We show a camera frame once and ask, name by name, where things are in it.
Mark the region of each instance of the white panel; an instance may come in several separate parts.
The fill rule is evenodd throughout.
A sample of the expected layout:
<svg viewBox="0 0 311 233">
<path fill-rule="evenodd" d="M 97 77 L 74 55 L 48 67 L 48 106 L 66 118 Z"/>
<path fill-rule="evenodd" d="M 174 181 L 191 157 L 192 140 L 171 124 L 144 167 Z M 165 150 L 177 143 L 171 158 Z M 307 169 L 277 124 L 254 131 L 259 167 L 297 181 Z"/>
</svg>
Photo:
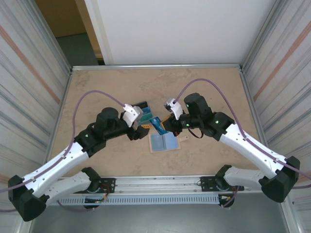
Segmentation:
<svg viewBox="0 0 311 233">
<path fill-rule="evenodd" d="M 240 63 L 275 0 L 85 0 L 104 60 Z"/>
</svg>

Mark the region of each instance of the blue package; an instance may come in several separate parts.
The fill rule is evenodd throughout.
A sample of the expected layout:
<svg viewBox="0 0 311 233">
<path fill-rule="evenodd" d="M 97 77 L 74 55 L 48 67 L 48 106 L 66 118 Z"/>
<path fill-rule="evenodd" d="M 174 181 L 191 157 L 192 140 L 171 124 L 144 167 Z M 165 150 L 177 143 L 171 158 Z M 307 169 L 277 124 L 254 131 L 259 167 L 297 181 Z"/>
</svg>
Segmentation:
<svg viewBox="0 0 311 233">
<path fill-rule="evenodd" d="M 154 117 L 149 120 L 151 124 L 155 127 L 156 131 L 159 133 L 159 135 L 163 135 L 168 133 L 163 127 L 161 126 L 161 120 L 159 117 Z"/>
<path fill-rule="evenodd" d="M 151 149 L 154 152 L 179 148 L 178 139 L 174 136 L 172 132 L 164 135 L 158 135 L 157 133 L 153 133 L 151 135 L 150 142 Z"/>
</svg>

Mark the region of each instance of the beige marble surface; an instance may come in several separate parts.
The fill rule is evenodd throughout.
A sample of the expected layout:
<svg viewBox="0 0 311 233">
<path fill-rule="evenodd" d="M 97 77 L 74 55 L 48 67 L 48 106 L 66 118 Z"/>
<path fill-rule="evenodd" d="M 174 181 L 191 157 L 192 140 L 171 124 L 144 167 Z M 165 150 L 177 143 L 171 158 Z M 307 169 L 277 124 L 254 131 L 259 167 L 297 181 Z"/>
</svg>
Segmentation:
<svg viewBox="0 0 311 233">
<path fill-rule="evenodd" d="M 135 69 L 135 70 L 92 70 L 73 73 L 65 108 L 59 124 L 52 157 L 68 145 L 72 134 L 72 114 L 78 99 L 89 90 L 101 90 L 113 95 L 123 103 L 148 101 L 154 116 L 168 115 L 163 103 L 176 98 L 182 88 L 195 78 L 207 78 L 215 82 L 232 104 L 244 130 L 257 138 L 257 132 L 246 100 L 238 70 L 224 69 Z M 213 111 L 222 111 L 232 117 L 218 92 L 206 82 L 192 84 L 179 101 L 185 109 L 183 98 L 190 93 L 203 95 Z M 96 115 L 105 107 L 114 107 L 119 113 L 122 108 L 111 99 L 100 94 L 90 94 L 82 101 L 77 117 L 76 132 L 94 122 Z M 188 131 L 187 141 L 180 143 L 180 150 L 150 153 L 149 140 L 130 141 L 121 136 L 107 141 L 106 148 L 89 160 L 72 169 L 68 175 L 91 166 L 101 176 L 133 175 L 193 175 L 214 174 L 224 164 L 239 168 L 256 167 L 230 147 L 204 137 L 196 139 Z"/>
</svg>

